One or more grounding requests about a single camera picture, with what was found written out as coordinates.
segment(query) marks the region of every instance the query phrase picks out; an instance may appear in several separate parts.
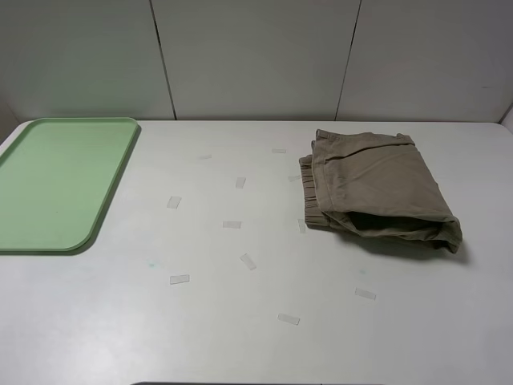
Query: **green tray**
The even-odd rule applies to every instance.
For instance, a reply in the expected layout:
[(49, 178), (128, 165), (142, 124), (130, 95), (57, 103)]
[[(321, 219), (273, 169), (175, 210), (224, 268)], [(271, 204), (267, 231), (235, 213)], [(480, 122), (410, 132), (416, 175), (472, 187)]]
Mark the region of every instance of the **green tray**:
[(83, 245), (137, 129), (130, 118), (28, 124), (0, 156), (0, 251), (68, 251)]

